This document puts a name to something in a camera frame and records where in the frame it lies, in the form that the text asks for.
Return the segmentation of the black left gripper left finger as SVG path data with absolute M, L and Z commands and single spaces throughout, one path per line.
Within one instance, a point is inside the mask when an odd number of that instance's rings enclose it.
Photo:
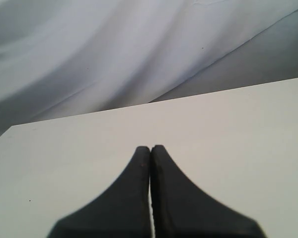
M 58 220 L 50 238 L 150 238 L 150 149 L 136 148 L 117 179 L 95 200 Z

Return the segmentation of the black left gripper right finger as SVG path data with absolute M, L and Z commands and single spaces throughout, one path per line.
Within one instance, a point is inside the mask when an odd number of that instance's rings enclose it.
M 150 191 L 157 238 L 264 238 L 258 223 L 203 192 L 166 148 L 150 153 Z

